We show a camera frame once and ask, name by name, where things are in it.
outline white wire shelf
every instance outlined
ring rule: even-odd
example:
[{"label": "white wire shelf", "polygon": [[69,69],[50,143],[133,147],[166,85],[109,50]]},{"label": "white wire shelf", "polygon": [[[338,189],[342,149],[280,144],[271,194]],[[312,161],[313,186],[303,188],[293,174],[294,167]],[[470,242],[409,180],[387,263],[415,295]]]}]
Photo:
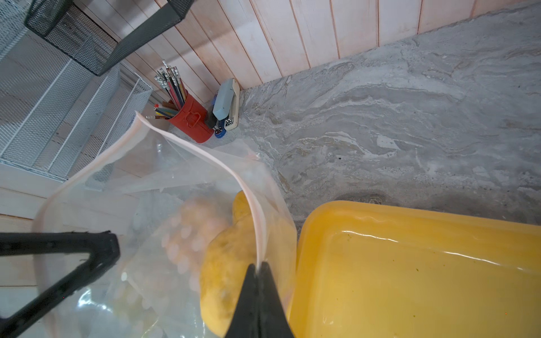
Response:
[{"label": "white wire shelf", "polygon": [[59,181],[116,142],[152,93],[123,64],[96,77],[30,31],[0,74],[0,162]]}]

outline black mesh basket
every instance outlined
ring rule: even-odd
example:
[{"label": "black mesh basket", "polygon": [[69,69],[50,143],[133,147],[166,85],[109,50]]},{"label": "black mesh basket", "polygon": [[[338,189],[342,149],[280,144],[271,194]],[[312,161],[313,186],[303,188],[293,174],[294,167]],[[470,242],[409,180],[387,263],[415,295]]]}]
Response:
[{"label": "black mesh basket", "polygon": [[25,26],[97,76],[186,16],[193,0],[168,0],[127,37],[117,42],[72,0],[33,0]]}]

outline stapler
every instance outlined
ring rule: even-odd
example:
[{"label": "stapler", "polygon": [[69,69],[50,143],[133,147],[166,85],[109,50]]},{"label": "stapler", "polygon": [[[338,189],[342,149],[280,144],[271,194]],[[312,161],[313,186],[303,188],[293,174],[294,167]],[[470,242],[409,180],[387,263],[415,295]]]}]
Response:
[{"label": "stapler", "polygon": [[224,129],[230,131],[239,125],[239,83],[234,79],[222,83],[212,113],[218,121],[225,120]]}]

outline pencil holder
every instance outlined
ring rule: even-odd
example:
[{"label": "pencil holder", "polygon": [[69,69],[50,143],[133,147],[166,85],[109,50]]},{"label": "pencil holder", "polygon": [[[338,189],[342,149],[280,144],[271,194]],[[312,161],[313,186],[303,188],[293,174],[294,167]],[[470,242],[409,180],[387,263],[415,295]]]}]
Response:
[{"label": "pencil holder", "polygon": [[214,131],[204,123],[206,116],[207,110],[197,102],[192,95],[186,92],[186,102],[182,106],[182,109],[168,121],[182,130],[195,142],[203,143],[214,133]]}]

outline clear plastic bag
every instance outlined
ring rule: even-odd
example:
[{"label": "clear plastic bag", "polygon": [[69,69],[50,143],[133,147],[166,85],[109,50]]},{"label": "clear plastic bag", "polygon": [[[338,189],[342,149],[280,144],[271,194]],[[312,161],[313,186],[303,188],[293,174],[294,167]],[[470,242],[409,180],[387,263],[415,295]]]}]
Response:
[{"label": "clear plastic bag", "polygon": [[[243,260],[228,257],[243,253],[253,255],[257,266],[269,262],[286,309],[294,285],[296,230],[272,176],[257,160],[242,141],[207,149],[152,127],[138,114],[126,134],[65,182],[36,216],[36,232],[59,231],[62,225],[111,230],[121,243],[121,258],[111,271],[44,318],[49,334],[214,337],[201,316],[200,285],[208,304],[222,301],[215,295],[229,290],[218,292],[215,281],[229,283],[229,276],[219,274],[238,270],[229,264]],[[233,215],[239,214],[234,201],[242,209],[240,191],[250,215],[242,221]],[[210,247],[213,253],[206,255]],[[230,251],[219,251],[225,247]],[[62,255],[36,256],[34,265],[39,291],[68,272]],[[236,287],[228,295],[235,304]],[[206,313],[219,315],[213,309]],[[220,320],[221,328],[212,330],[223,335]]]}]

